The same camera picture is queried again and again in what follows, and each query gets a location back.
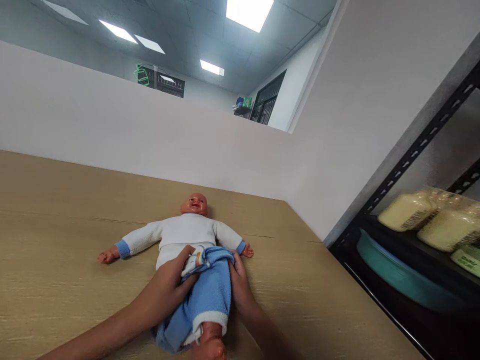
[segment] blue pants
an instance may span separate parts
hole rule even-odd
[[[202,264],[182,278],[200,272],[200,276],[185,300],[163,323],[152,328],[155,344],[170,352],[179,353],[190,348],[201,333],[203,322],[214,322],[222,326],[222,335],[227,332],[232,288],[230,283],[230,260],[232,253],[219,246],[205,249]]]

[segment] baby doll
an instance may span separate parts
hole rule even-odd
[[[224,359],[222,336],[227,332],[231,284],[228,261],[240,255],[254,255],[250,244],[223,222],[206,217],[207,198],[193,193],[180,206],[180,216],[155,221],[132,231],[98,256],[101,264],[126,258],[160,241],[156,269],[174,259],[186,245],[195,248],[182,272],[184,281],[200,272],[198,281],[178,309],[152,329],[155,343],[172,353],[192,346],[193,359]],[[216,239],[223,247],[216,246]]]

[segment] blue sleeve cuff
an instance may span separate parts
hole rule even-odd
[[[238,255],[241,255],[244,252],[246,246],[247,243],[242,240],[240,245],[238,245],[238,247],[236,248],[236,252],[238,253]]]
[[[130,248],[125,242],[125,240],[119,241],[115,244],[118,249],[118,253],[122,259],[128,258],[130,256]]]

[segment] doll hand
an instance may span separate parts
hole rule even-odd
[[[254,255],[254,250],[250,247],[250,244],[247,243],[241,254],[244,257],[251,258]]]
[[[104,251],[100,255],[98,255],[98,261],[100,262],[100,264],[110,264],[119,257],[119,250],[116,246],[112,246],[107,251]]]

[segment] doll leg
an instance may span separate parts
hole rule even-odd
[[[231,297],[228,260],[218,260],[200,274],[188,300],[195,339],[191,351],[193,360],[225,359],[222,336],[227,332]]]

